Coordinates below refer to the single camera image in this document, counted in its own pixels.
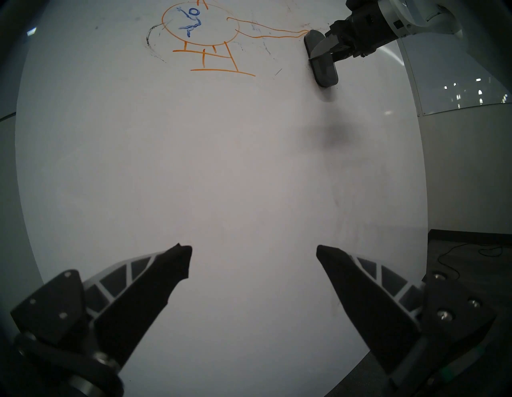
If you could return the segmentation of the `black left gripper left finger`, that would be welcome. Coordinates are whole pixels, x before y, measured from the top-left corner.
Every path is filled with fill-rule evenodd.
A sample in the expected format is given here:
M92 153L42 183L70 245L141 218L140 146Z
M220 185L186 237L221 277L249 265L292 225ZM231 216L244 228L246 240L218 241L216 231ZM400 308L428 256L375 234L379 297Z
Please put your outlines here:
M193 248L177 244L109 266L82 281L65 270L11 310L20 337L62 357L103 353L123 367L188 278Z

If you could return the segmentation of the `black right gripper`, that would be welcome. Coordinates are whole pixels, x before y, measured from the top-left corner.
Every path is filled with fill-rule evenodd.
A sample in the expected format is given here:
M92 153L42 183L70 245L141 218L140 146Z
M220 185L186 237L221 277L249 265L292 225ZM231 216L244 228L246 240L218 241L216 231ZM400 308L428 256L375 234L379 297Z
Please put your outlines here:
M346 1L352 12L330 26L329 36L315 45L310 60L331 54L333 62L349 57L365 57L398 39L386 21L378 1Z

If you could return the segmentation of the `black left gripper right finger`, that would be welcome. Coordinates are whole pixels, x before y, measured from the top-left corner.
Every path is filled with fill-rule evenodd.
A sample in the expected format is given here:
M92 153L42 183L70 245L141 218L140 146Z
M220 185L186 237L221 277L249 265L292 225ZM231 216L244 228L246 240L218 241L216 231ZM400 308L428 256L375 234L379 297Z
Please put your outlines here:
M391 377L429 377L483 341L496 312L457 280L417 286L389 267L319 245L316 257L346 315Z

